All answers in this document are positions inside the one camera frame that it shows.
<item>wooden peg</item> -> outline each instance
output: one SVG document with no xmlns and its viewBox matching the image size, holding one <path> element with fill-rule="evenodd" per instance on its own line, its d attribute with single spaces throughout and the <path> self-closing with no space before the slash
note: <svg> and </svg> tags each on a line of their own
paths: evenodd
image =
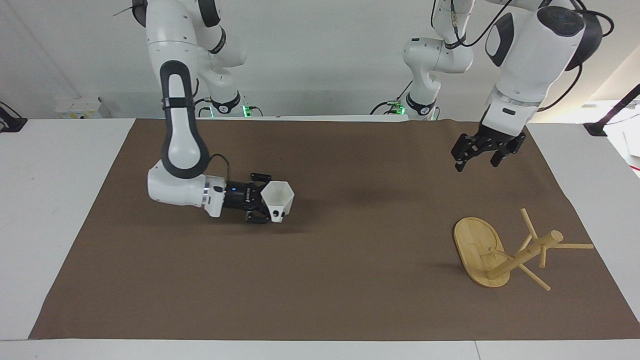
<svg viewBox="0 0 640 360">
<path fill-rule="evenodd" d="M 522 218 L 524 219 L 524 223 L 527 224 L 527 228 L 529 229 L 529 234 L 533 237 L 533 240 L 538 239 L 538 234 L 536 234 L 536 230 L 533 228 L 533 224 L 531 223 L 531 219 L 529 218 L 529 214 L 527 214 L 527 210 L 522 208 L 520 209 L 520 213 L 522 214 Z"/>
<path fill-rule="evenodd" d="M 547 235 L 544 235 L 542 238 L 529 244 L 529 246 L 527 246 L 523 251 L 520 251 L 518 254 L 516 254 L 513 259 L 506 260 L 495 268 L 489 270 L 489 272 L 487 273 L 487 278 L 495 279 L 496 277 L 506 272 L 512 271 L 519 265 L 539 255 L 542 245 L 546 247 L 553 247 L 553 245 L 559 243 L 562 240 L 563 236 L 559 231 L 551 230 L 551 232 Z"/>
<path fill-rule="evenodd" d="M 497 249 L 489 249 L 489 250 L 490 250 L 492 253 L 494 253 L 494 254 L 498 254 L 498 255 L 501 255 L 501 256 L 504 256 L 504 257 L 505 257 L 505 258 L 507 258 L 507 259 L 513 259 L 513 256 L 511 256 L 511 255 L 507 254 L 507 253 L 506 253 L 506 252 L 504 252 L 504 251 L 500 251 L 500 250 L 497 250 Z"/>
<path fill-rule="evenodd" d="M 527 238 L 524 240 L 524 242 L 522 243 L 522 245 L 518 249 L 518 252 L 523 251 L 524 248 L 527 247 L 527 245 L 529 244 L 529 242 L 531 241 L 532 238 L 533 238 L 533 235 L 531 235 L 531 234 L 527 235 Z"/>
<path fill-rule="evenodd" d="M 547 266 L 547 247 L 544 245 L 540 246 L 540 264 L 538 267 L 544 269 Z"/>
<path fill-rule="evenodd" d="M 593 249 L 593 244 L 555 244 L 554 249 Z"/>
<path fill-rule="evenodd" d="M 524 271 L 524 273 L 527 274 L 531 279 L 533 279 L 533 281 L 537 282 L 538 285 L 542 286 L 543 289 L 547 291 L 551 291 L 551 286 L 547 285 L 544 281 L 542 281 L 542 279 L 540 279 L 536 274 L 534 274 L 526 266 L 524 266 L 523 264 L 520 264 L 518 265 L 518 268 Z"/>
</svg>

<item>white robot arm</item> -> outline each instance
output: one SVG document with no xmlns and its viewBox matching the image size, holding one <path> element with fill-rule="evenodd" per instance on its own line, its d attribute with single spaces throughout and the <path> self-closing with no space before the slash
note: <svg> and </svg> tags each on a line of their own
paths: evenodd
<svg viewBox="0 0 640 360">
<path fill-rule="evenodd" d="M 209 157 L 196 126 L 196 73 L 209 89 L 216 110 L 233 115 L 241 108 L 241 96 L 224 68 L 246 60 L 239 43 L 219 25 L 214 0 L 133 0 L 133 5 L 136 20 L 147 29 L 166 117 L 162 156 L 148 171 L 149 197 L 202 207 L 212 217 L 219 217 L 222 208 L 236 208 L 246 211 L 248 222 L 281 222 L 293 202 L 288 183 L 271 181 L 264 174 L 252 174 L 250 183 L 202 174 L 213 156 Z"/>
<path fill-rule="evenodd" d="M 404 46 L 403 60 L 413 73 L 412 87 L 402 103 L 410 119 L 423 119 L 433 109 L 440 82 L 432 72 L 462 74 L 474 60 L 469 47 L 453 47 L 458 43 L 452 25 L 451 5 L 455 4 L 459 36 L 466 38 L 467 21 L 476 0 L 434 0 L 431 23 L 442 40 L 413 38 Z"/>
<path fill-rule="evenodd" d="M 518 152 L 525 139 L 522 128 L 539 110 L 551 84 L 566 70 L 579 67 L 581 71 L 602 40 L 598 19 L 574 7 L 573 1 L 516 0 L 509 5 L 529 12 L 503 15 L 488 35 L 485 51 L 500 67 L 500 78 L 489 95 L 478 132 L 460 135 L 451 151 L 458 171 L 485 151 L 495 151 L 494 167 Z"/>
<path fill-rule="evenodd" d="M 500 67 L 479 130 L 462 134 L 451 154 L 462 171 L 470 158 L 495 151 L 494 167 L 508 154 L 518 152 L 525 123 L 538 111 L 549 87 L 563 71 L 580 67 L 603 37 L 593 12 L 578 0 L 487 0 L 518 7 L 493 23 L 485 51 Z M 413 87 L 403 99 L 411 119 L 423 119 L 433 109 L 440 83 L 432 71 L 462 73 L 473 60 L 466 26 L 474 0 L 434 0 L 432 25 L 443 40 L 411 39 L 404 47 L 404 62 L 413 73 Z"/>
</svg>

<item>wooden base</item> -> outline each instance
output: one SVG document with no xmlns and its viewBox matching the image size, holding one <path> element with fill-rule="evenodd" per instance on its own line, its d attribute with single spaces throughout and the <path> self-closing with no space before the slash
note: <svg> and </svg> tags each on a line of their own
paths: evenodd
<svg viewBox="0 0 640 360">
<path fill-rule="evenodd" d="M 510 272 L 506 272 L 495 279 L 489 279 L 487 273 L 506 259 L 494 252 L 504 252 L 502 242 L 495 229 L 480 218 L 464 218 L 460 220 L 453 231 L 458 253 L 462 259 L 467 274 L 478 285 L 487 288 L 498 288 L 509 281 Z"/>
</svg>

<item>black cable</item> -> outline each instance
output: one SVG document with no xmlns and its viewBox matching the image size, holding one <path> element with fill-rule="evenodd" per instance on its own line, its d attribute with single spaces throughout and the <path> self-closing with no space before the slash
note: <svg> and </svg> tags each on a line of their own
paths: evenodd
<svg viewBox="0 0 640 360">
<path fill-rule="evenodd" d="M 115 13 L 115 14 L 113 14 L 112 16 L 120 15 L 121 13 L 124 13 L 124 12 L 125 12 L 125 11 L 127 11 L 127 10 L 131 10 L 131 9 L 133 9 L 133 8 L 137 8 L 137 7 L 139 7 L 139 6 L 142 6 L 142 4 L 141 4 L 141 3 L 140 3 L 140 4 L 135 4 L 135 5 L 130 6 L 130 7 L 126 8 L 126 9 L 124 9 L 124 10 L 120 10 L 119 12 L 116 12 L 116 13 Z"/>
<path fill-rule="evenodd" d="M 622 109 L 626 108 L 636 97 L 640 95 L 640 83 L 636 85 L 631 91 L 625 95 L 617 104 L 609 110 L 609 112 L 602 117 L 602 119 L 598 120 L 593 124 L 585 124 L 584 126 L 587 128 L 590 134 L 600 134 L 602 133 L 602 129 L 605 125 L 613 119 Z"/>
<path fill-rule="evenodd" d="M 200 79 L 196 78 L 196 91 L 193 93 L 193 97 L 198 95 L 198 89 L 200 88 Z"/>
<path fill-rule="evenodd" d="M 18 112 L 15 111 L 11 106 L 7 105 L 6 102 L 0 101 L 0 104 L 4 105 L 5 108 L 8 108 L 9 110 L 13 111 L 13 113 L 18 115 L 19 118 L 22 118 L 22 115 L 18 114 Z"/>
<path fill-rule="evenodd" d="M 447 46 L 448 49 L 455 49 L 458 46 L 463 46 L 463 47 L 472 47 L 473 45 L 476 45 L 486 34 L 487 31 L 489 31 L 489 29 L 491 29 L 491 27 L 493 26 L 493 23 L 498 20 L 498 18 L 500 17 L 500 15 L 502 15 L 502 13 L 504 12 L 504 10 L 507 8 L 507 6 L 509 6 L 509 4 L 511 4 L 513 0 L 508 0 L 506 3 L 504 3 L 504 5 L 502 5 L 502 9 L 500 9 L 500 11 L 498 12 L 498 14 L 496 14 L 496 16 L 493 18 L 493 20 L 491 20 L 491 22 L 489 23 L 489 25 L 484 29 L 484 31 L 482 32 L 482 34 L 480 34 L 480 36 L 473 41 L 471 44 L 465 44 L 462 42 L 462 39 L 460 38 L 460 34 L 458 34 L 458 26 L 454 25 L 453 23 L 453 19 L 451 19 L 451 25 L 453 26 L 453 32 L 456 34 L 456 40 L 458 41 L 456 43 L 456 45 L 454 44 L 447 44 L 445 43 L 445 45 Z M 453 4 L 453 1 L 451 1 L 451 13 L 454 14 L 456 12 L 455 9 L 455 5 Z"/>
<path fill-rule="evenodd" d="M 605 19 L 607 22 L 609 22 L 610 28 L 609 28 L 609 30 L 608 30 L 606 33 L 602 34 L 602 37 L 607 37 L 607 36 L 609 36 L 609 35 L 613 32 L 613 29 L 614 29 L 614 28 L 615 28 L 615 26 L 616 26 L 616 25 L 613 23 L 613 19 L 611 19 L 608 15 L 603 14 L 603 13 L 601 13 L 601 12 L 597 12 L 597 11 L 594 11 L 594 10 L 576 10 L 576 12 L 577 12 L 577 13 L 590 13 L 590 14 L 592 14 L 592 15 L 599 16 L 599 17 L 601 17 L 601 18 Z"/>
<path fill-rule="evenodd" d="M 202 117 L 201 116 L 202 110 L 209 110 L 209 108 L 202 108 L 202 109 L 198 110 L 198 117 Z"/>
<path fill-rule="evenodd" d="M 436 11 L 436 3 L 438 2 L 438 0 L 433 0 L 433 7 L 431 8 L 431 28 L 435 29 L 433 27 L 433 13 Z"/>
<path fill-rule="evenodd" d="M 587 7 L 584 6 L 584 3 L 582 2 L 582 0 L 572 0 L 572 1 L 575 1 L 576 3 L 580 4 L 583 10 L 587 10 Z"/>
<path fill-rule="evenodd" d="M 209 163 L 211 163 L 211 160 L 213 160 L 213 158 L 215 158 L 216 156 L 219 158 L 222 158 L 222 160 L 224 160 L 225 163 L 227 163 L 227 181 L 228 181 L 230 179 L 229 175 L 231 174 L 231 164 L 229 164 L 229 160 L 224 155 L 217 154 L 217 153 L 211 155 L 211 157 L 209 158 Z"/>
<path fill-rule="evenodd" d="M 545 106 L 544 108 L 540 108 L 536 112 L 539 113 L 541 111 L 549 110 L 549 109 L 553 108 L 557 103 L 559 103 L 560 100 L 564 99 L 564 97 L 567 94 L 569 94 L 569 92 L 573 89 L 575 84 L 578 83 L 578 79 L 580 79 L 580 75 L 582 75 L 582 64 L 578 65 L 578 73 L 575 75 L 575 79 L 573 80 L 573 83 L 571 83 L 571 85 L 569 85 L 569 88 L 566 89 L 564 94 L 560 95 L 560 97 L 558 97 L 556 101 L 552 102 L 551 105 Z"/>
<path fill-rule="evenodd" d="M 386 101 L 385 101 L 385 102 L 381 102 L 381 103 L 379 103 L 378 105 L 376 105 L 376 107 L 375 107 L 375 108 L 373 108 L 373 110 L 371 110 L 371 112 L 369 113 L 369 115 L 373 115 L 373 113 L 374 113 L 374 112 L 376 112 L 376 110 L 380 109 L 380 107 L 381 107 L 381 106 L 384 106 L 384 105 L 386 105 L 386 104 L 387 104 L 387 102 L 386 102 Z"/>
<path fill-rule="evenodd" d="M 406 88 L 404 88 L 404 90 L 402 90 L 402 92 L 400 93 L 400 95 L 398 95 L 398 97 L 396 97 L 396 101 L 400 100 L 400 98 L 402 97 L 402 95 L 404 94 L 404 92 L 406 91 L 406 89 L 409 88 L 409 86 L 411 86 L 411 84 L 413 84 L 413 80 L 409 81 L 409 83 L 406 85 Z"/>
<path fill-rule="evenodd" d="M 260 116 L 264 116 L 264 114 L 262 113 L 262 109 L 260 109 L 257 106 L 249 106 L 249 110 L 253 110 L 253 109 L 257 109 L 260 112 Z"/>
<path fill-rule="evenodd" d="M 640 115 L 640 114 L 635 114 L 635 115 L 629 116 L 628 118 L 623 119 L 623 120 L 618 120 L 618 121 L 614 121 L 614 122 L 608 122 L 608 123 L 606 123 L 606 125 L 619 124 L 619 123 L 621 123 L 621 122 L 625 122 L 625 121 L 627 121 L 627 120 L 631 120 L 632 118 L 634 118 L 634 117 L 636 117 L 636 116 L 638 116 L 638 115 Z"/>
</svg>

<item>brown mat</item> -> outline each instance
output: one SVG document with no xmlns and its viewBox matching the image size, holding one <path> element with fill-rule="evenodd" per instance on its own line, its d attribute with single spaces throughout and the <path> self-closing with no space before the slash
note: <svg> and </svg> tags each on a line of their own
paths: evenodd
<svg viewBox="0 0 640 360">
<path fill-rule="evenodd" d="M 232 178 L 291 183 L 282 224 L 211 219 L 147 197 L 164 122 L 137 120 L 44 302 L 31 339 L 560 340 L 640 338 L 595 250 L 550 250 L 546 269 L 476 285 L 452 238 L 481 217 L 514 253 L 527 234 L 589 243 L 528 138 L 499 168 L 449 154 L 476 124 L 199 122 Z M 223 174 L 215 162 L 210 174 Z"/>
</svg>

